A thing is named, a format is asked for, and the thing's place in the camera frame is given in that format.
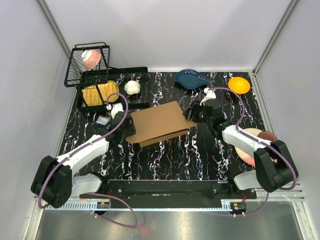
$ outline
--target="white wall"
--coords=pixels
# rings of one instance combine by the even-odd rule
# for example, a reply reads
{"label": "white wall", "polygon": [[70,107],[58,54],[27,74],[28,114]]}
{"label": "white wall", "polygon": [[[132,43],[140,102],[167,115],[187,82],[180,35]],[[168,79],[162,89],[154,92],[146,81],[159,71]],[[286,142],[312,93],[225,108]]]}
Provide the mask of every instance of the white wall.
{"label": "white wall", "polygon": [[0,239],[18,240],[72,90],[63,85],[67,58],[35,0],[2,0],[0,33]]}
{"label": "white wall", "polygon": [[46,0],[72,48],[105,41],[114,67],[252,69],[290,0]]}
{"label": "white wall", "polygon": [[258,73],[320,235],[320,2],[300,1]]}

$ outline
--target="stainless steel floor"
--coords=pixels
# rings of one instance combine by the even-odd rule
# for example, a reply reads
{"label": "stainless steel floor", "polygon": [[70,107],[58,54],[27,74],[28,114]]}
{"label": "stainless steel floor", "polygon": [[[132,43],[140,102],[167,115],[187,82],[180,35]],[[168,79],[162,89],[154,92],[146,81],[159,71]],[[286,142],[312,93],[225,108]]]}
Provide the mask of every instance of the stainless steel floor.
{"label": "stainless steel floor", "polygon": [[[249,211],[258,207],[249,202]],[[302,240],[289,202],[268,202],[265,209],[242,217],[210,212],[138,212],[147,230],[126,229],[89,212],[46,210],[36,240]],[[130,212],[107,212],[116,221],[132,224]]]}

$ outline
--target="cardboard sheet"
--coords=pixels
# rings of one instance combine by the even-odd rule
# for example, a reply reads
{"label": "cardboard sheet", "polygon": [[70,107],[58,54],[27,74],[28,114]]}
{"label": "cardboard sheet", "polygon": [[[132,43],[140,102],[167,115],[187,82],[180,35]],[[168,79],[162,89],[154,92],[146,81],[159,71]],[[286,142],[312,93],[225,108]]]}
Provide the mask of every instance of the cardboard sheet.
{"label": "cardboard sheet", "polygon": [[126,138],[141,147],[185,135],[197,124],[187,121],[177,101],[131,113],[136,134]]}

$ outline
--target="black platform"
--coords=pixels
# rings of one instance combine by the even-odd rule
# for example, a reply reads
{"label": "black platform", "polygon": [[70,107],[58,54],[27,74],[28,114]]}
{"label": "black platform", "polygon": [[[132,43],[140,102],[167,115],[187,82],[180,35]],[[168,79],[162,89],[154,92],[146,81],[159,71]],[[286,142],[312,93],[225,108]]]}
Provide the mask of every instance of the black platform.
{"label": "black platform", "polygon": [[[201,100],[203,90],[186,90],[175,85],[176,72],[149,73],[150,103],[152,106],[178,101],[182,110],[191,100]],[[227,87],[231,77],[243,77],[251,82],[247,72],[202,72],[211,79],[211,87]],[[237,121],[241,108],[235,97],[216,91],[223,111],[229,120]],[[251,89],[242,97],[245,118],[242,128],[264,130],[264,123]],[[59,154],[64,154],[88,140],[99,129],[97,113],[83,115],[74,104]],[[124,180],[227,180],[229,177],[252,170],[236,154],[235,148],[215,139],[204,124],[193,127],[188,135],[140,148],[122,139],[113,148],[97,157],[79,171],[79,175],[99,172],[110,179]]]}

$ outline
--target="orange plate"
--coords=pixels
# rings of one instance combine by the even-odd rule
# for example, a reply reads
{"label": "orange plate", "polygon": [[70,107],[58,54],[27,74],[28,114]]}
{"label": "orange plate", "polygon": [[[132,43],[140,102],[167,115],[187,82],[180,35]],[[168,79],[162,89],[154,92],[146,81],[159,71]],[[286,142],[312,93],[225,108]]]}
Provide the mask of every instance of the orange plate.
{"label": "orange plate", "polygon": [[228,82],[229,88],[237,94],[246,94],[250,90],[250,83],[243,77],[233,77]]}

